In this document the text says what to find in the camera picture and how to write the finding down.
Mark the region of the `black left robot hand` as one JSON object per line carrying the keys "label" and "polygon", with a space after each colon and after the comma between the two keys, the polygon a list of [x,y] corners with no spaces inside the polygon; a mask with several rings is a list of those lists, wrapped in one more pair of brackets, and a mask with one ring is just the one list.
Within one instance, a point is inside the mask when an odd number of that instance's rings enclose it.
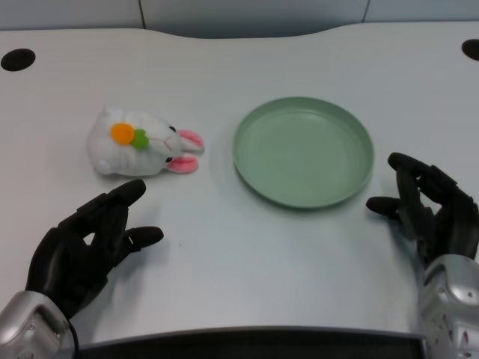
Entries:
{"label": "black left robot hand", "polygon": [[114,267],[163,239],[158,227],[126,227],[129,207],[145,192],[143,180],[131,180],[50,229],[31,259],[26,290],[48,297],[67,319],[87,307]]}

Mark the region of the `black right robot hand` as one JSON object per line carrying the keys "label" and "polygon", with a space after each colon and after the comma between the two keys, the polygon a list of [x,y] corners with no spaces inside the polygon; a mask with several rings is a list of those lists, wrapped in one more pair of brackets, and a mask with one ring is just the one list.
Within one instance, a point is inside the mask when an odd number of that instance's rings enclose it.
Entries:
{"label": "black right robot hand", "polygon": [[434,165],[402,153],[388,164],[396,171],[398,198],[371,197],[366,207],[402,224],[427,267],[446,254],[474,259],[478,249],[478,205]]}

